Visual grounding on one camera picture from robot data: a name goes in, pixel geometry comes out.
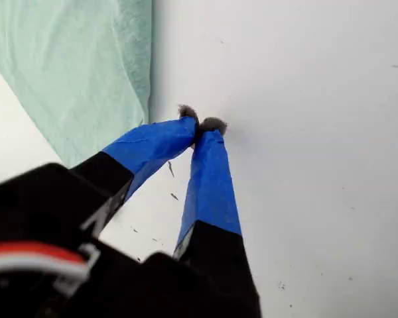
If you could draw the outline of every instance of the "red wire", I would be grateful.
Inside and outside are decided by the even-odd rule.
[[[29,253],[47,255],[61,260],[69,260],[71,262],[85,263],[83,258],[74,253],[54,245],[44,244],[41,242],[0,242],[0,256],[4,254]]]

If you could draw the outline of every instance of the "white backdrop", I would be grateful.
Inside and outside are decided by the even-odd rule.
[[[265,316],[398,317],[398,0],[156,1],[154,32],[153,120],[187,103],[230,124]],[[0,88],[0,179],[57,160],[34,130]],[[141,260],[171,253],[191,153],[103,240]]]

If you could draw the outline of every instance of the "white wire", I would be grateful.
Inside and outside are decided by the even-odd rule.
[[[0,273],[15,270],[30,270],[58,274],[76,280],[87,280],[87,264],[60,260],[34,253],[8,253],[0,255]]]

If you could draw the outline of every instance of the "mint green cloth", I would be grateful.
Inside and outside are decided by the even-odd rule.
[[[152,0],[0,0],[0,72],[67,166],[147,122],[151,15]]]

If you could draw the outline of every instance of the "blue tape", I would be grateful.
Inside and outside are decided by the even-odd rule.
[[[241,235],[228,155],[219,131],[205,132],[195,144],[190,169],[177,245],[195,221]]]
[[[134,128],[103,149],[134,174],[125,200],[165,162],[191,146],[195,132],[196,121],[192,117],[183,117]]]

